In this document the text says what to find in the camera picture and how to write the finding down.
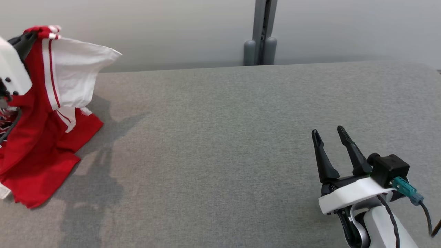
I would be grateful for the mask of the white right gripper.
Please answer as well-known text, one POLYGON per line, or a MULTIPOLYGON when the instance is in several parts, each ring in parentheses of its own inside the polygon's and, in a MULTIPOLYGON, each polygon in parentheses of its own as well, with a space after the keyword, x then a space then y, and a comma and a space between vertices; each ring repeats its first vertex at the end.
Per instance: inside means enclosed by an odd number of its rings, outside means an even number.
MULTIPOLYGON (((354 176, 364 176, 372 172, 371 165, 362 154, 356 143, 351 139, 343 126, 337 127, 342 144, 346 147, 350 157, 354 176)), ((324 150, 324 143, 317 129, 312 131, 313 147, 318 167, 322 196, 319 197, 319 207, 324 215, 336 210, 371 199, 377 195, 395 190, 392 187, 384 188, 371 177, 356 179, 343 187, 333 189, 333 183, 339 179, 340 174, 335 170, 324 150)))

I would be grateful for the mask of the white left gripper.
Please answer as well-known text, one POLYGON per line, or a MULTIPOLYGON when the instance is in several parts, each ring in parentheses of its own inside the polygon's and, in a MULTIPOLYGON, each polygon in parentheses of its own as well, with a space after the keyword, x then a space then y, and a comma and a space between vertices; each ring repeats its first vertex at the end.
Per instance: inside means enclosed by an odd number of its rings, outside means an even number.
POLYGON ((24 61, 37 37, 36 31, 9 40, 0 36, 0 107, 8 107, 13 97, 25 95, 32 87, 24 61))

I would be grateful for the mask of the red white numbered jersey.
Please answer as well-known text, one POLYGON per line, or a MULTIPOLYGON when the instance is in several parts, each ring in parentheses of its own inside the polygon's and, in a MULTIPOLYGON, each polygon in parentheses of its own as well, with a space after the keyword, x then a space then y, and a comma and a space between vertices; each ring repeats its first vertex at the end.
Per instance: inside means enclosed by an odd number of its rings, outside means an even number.
POLYGON ((103 126, 87 105, 97 76, 121 53, 34 26, 25 59, 32 87, 0 107, 0 199, 10 194, 28 209, 48 201, 80 162, 76 153, 103 126))

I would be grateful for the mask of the grey fabric sofa seat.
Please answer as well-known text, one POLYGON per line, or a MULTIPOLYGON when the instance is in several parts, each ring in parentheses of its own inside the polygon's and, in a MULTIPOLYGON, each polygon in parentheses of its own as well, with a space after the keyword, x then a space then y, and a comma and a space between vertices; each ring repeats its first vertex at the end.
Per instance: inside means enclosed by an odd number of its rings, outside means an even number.
POLYGON ((244 66, 98 76, 103 128, 42 207, 0 202, 0 248, 348 248, 321 213, 311 132, 352 174, 396 154, 441 218, 441 74, 411 62, 244 66))

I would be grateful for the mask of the grey cylinder post foot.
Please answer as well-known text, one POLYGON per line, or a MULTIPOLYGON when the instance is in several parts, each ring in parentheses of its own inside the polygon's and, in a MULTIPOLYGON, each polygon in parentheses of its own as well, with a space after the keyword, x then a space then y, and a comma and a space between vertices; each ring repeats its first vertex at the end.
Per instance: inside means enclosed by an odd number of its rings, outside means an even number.
POLYGON ((243 66, 255 66, 256 42, 248 40, 244 43, 243 66))
POLYGON ((276 49, 277 49, 277 38, 275 37, 266 38, 263 48, 262 65, 274 64, 276 49))

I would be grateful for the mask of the grey vertical post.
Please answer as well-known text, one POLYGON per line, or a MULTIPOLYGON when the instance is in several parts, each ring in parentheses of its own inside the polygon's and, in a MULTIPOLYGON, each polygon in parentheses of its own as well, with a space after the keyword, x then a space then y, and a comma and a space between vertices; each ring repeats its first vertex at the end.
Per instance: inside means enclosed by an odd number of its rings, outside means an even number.
POLYGON ((252 40, 256 42, 255 65, 262 65, 266 38, 272 35, 278 0, 255 0, 255 20, 252 40))

